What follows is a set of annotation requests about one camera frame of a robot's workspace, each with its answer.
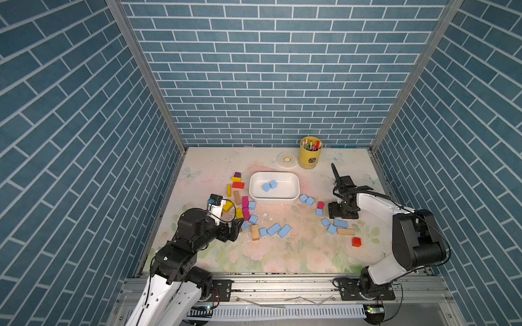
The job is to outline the white rectangular dish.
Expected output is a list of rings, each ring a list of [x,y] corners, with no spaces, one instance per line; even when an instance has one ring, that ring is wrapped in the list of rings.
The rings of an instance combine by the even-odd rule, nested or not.
[[[299,178],[289,172],[256,172],[250,178],[249,194],[259,203],[290,204],[300,196]]]

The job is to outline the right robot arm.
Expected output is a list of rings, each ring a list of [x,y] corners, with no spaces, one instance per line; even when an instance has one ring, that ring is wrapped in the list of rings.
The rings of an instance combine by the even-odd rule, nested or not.
[[[359,278],[336,278],[333,285],[341,300],[395,300],[392,282],[416,270],[444,264],[450,257],[447,241],[429,210],[413,210],[369,186],[356,186],[350,176],[334,172],[333,194],[328,204],[333,222],[356,220],[367,212],[391,223],[391,253],[362,269]]]

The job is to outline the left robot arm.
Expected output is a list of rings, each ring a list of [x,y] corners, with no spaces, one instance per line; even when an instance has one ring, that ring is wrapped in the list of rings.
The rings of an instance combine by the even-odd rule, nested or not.
[[[196,266],[198,252],[213,240],[236,241],[244,223],[222,221],[203,209],[189,209],[178,229],[152,259],[144,293],[127,325],[180,325],[192,307],[212,292],[212,273]]]

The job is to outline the natural wood flat block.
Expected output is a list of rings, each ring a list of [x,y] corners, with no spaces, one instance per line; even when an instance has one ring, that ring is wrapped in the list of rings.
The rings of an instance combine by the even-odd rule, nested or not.
[[[343,236],[355,236],[356,231],[349,228],[337,228],[337,234]]]

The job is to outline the yellow rainbow block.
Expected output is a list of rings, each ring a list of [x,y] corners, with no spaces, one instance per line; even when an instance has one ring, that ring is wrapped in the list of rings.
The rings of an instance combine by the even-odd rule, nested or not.
[[[231,201],[231,200],[226,200],[222,210],[225,212],[225,213],[228,213],[229,210],[231,210],[233,207],[235,206],[234,202]]]

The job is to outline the yellow block lower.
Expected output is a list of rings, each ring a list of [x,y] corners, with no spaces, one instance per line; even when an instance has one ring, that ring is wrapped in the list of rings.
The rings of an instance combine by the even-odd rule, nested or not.
[[[236,218],[237,218],[237,219],[242,219],[242,218],[244,218],[243,211],[242,211],[241,208],[237,208],[237,209],[236,209]]]

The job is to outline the lower magenta block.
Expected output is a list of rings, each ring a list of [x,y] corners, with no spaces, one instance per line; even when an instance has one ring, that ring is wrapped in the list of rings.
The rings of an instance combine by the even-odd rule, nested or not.
[[[250,220],[250,211],[248,208],[243,208],[242,209],[242,213],[243,213],[243,218],[246,220],[246,221],[249,221]]]

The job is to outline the magenta block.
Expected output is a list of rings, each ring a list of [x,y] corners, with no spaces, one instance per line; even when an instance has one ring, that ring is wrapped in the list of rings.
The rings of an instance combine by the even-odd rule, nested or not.
[[[249,221],[250,220],[250,211],[248,208],[243,208],[242,209],[242,213],[243,213],[243,218],[246,220],[246,221]]]
[[[248,196],[243,196],[242,197],[242,208],[243,209],[247,209],[249,204],[250,204],[249,197]]]

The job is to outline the natural wood block lower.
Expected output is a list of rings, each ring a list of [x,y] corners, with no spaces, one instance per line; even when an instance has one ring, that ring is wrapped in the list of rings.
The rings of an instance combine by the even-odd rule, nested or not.
[[[251,228],[251,239],[260,240],[261,235],[260,235],[260,229],[259,229],[258,225],[252,225],[250,228]]]

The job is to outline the blue cube by yellow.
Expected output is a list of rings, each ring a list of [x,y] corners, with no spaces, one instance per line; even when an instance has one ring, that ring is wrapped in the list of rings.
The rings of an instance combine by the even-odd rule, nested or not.
[[[248,220],[249,224],[251,225],[255,225],[258,223],[258,217],[255,216],[255,215],[251,215],[249,220]]]

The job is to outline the red cube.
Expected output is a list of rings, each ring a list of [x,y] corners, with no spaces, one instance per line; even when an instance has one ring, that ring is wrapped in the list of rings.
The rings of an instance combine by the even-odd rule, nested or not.
[[[362,239],[358,237],[353,237],[352,239],[352,247],[360,248],[362,246]]]

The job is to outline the natural wood long block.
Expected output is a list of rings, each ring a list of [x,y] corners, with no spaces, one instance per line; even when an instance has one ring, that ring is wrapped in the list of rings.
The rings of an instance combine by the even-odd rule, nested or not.
[[[233,195],[234,195],[234,197],[235,197],[235,203],[236,203],[237,205],[241,206],[241,205],[242,205],[242,198],[241,198],[239,192],[238,192],[238,191],[234,191],[234,192],[233,192]]]

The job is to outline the upper magenta block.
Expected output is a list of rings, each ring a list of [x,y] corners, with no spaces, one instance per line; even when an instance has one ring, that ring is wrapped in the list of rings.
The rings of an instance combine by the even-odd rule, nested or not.
[[[243,196],[242,197],[242,208],[243,209],[247,209],[249,204],[250,204],[249,197],[248,196]]]

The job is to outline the red rectangular block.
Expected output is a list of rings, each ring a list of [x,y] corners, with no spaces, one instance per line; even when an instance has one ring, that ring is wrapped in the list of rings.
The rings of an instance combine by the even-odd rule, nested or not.
[[[232,188],[233,189],[243,189],[245,187],[245,184],[242,183],[242,182],[233,182],[232,183]]]

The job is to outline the blue long block centre-right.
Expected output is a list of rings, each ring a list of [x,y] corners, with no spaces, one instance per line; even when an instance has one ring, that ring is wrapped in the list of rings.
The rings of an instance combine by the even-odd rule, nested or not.
[[[285,225],[280,231],[277,233],[282,239],[284,239],[292,230],[289,225]]]

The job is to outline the yellow pen cup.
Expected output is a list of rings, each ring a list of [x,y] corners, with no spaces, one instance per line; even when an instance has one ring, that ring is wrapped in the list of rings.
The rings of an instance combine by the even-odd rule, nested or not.
[[[300,142],[299,164],[304,169],[315,168],[319,161],[319,156],[323,148],[323,143],[317,138],[308,136]]]

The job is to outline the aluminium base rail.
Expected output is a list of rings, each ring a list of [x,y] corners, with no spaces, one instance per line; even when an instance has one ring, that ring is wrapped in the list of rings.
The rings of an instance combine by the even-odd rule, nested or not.
[[[454,297],[439,276],[410,274],[393,282],[395,297],[347,299],[334,274],[213,275],[224,299],[207,325],[364,325],[353,307],[383,305],[386,325],[464,325]]]

